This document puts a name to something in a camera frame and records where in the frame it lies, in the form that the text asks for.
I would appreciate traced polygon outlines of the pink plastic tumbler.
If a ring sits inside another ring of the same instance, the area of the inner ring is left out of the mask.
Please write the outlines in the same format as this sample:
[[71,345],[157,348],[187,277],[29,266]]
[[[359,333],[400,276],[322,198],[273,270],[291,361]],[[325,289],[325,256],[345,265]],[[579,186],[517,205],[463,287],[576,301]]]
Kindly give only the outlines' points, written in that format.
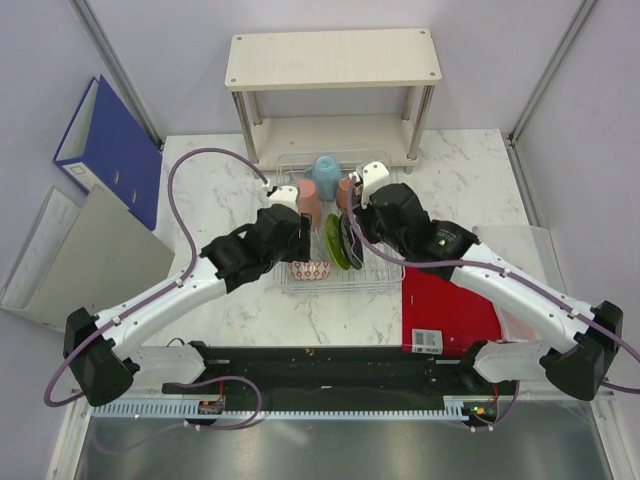
[[318,207],[319,198],[315,184],[309,179],[299,179],[296,181],[299,190],[297,206],[300,213],[313,215]]

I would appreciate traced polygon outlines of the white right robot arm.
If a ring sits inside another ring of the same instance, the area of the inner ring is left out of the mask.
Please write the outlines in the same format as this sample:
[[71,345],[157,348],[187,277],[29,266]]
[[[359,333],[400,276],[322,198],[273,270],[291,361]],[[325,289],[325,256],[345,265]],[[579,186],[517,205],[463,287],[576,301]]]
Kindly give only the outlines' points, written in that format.
[[607,387],[610,367],[623,348],[622,309],[591,305],[536,280],[499,258],[474,233],[433,220],[404,183],[350,189],[348,216],[362,244],[381,258],[413,268],[480,296],[532,328],[537,339],[482,340],[458,368],[467,392],[492,383],[545,378],[562,393],[591,401]]

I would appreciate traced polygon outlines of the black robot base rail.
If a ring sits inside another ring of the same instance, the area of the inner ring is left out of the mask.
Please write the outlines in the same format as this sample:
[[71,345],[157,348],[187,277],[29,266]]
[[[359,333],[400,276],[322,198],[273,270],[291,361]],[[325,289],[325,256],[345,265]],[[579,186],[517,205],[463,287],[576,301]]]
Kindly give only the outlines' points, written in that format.
[[435,409],[447,396],[506,397],[466,360],[375,347],[211,347],[193,342],[205,370],[190,394],[223,394],[231,407],[271,409]]

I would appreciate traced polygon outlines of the green plastic plate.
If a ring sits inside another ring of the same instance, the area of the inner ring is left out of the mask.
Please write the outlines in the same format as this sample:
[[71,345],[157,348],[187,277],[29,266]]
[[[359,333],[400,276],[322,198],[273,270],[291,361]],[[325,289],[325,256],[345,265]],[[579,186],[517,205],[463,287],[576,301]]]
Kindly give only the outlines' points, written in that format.
[[340,269],[348,271],[351,268],[351,264],[344,253],[341,243],[340,219],[334,213],[327,215],[324,223],[324,236],[328,252],[333,262]]

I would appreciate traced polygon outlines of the black plate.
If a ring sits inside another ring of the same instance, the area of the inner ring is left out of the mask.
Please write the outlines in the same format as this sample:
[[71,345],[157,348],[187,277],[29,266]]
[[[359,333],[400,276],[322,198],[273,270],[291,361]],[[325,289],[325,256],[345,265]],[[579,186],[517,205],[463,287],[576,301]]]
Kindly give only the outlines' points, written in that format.
[[340,235],[342,248],[350,266],[355,270],[361,270],[364,263],[362,242],[354,233],[346,213],[340,216]]

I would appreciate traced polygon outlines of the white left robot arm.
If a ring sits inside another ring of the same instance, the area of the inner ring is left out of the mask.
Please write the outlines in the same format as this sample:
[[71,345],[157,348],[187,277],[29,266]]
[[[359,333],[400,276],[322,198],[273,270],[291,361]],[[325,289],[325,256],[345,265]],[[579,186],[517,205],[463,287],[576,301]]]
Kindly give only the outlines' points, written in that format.
[[310,257],[311,216],[273,205],[204,246],[178,274],[124,304],[68,315],[63,357],[91,406],[106,405],[131,388],[142,364],[139,347],[195,308],[258,280],[279,262]]

